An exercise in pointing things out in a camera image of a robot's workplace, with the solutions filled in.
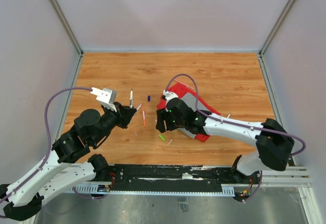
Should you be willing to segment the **white marker green end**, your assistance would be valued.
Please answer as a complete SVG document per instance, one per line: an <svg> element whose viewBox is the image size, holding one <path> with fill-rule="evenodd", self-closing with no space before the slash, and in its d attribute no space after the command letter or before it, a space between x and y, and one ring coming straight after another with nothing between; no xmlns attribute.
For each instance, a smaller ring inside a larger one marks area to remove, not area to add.
<svg viewBox="0 0 326 224"><path fill-rule="evenodd" d="M133 89L130 90L129 108L133 108Z"/></svg>

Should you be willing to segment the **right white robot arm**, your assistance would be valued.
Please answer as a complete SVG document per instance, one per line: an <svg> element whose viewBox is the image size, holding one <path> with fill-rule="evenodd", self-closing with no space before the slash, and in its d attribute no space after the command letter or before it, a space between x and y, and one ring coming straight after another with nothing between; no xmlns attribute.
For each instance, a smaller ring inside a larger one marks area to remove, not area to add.
<svg viewBox="0 0 326 224"><path fill-rule="evenodd" d="M166 101L156 115L156 129L161 133L182 128L195 135L222 136L255 147L255 152L237 156L232 164L229 176L236 183L248 182L260 170L286 170L294 146L294 140L274 119L263 123L227 120L208 110L193 110L179 98Z"/></svg>

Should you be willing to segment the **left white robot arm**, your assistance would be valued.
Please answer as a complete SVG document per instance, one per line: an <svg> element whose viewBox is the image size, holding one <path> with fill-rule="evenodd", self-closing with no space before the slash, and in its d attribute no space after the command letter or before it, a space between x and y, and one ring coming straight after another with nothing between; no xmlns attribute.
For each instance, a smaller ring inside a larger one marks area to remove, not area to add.
<svg viewBox="0 0 326 224"><path fill-rule="evenodd" d="M92 155L85 163L64 174L80 158L97 149L115 127L126 129L137 109L114 102L114 109L103 107L84 110L71 129L56 140L41 163L12 184L1 185L4 218L24 221L37 214L43 205L75 185L96 179L105 180L109 164L101 154Z"/></svg>

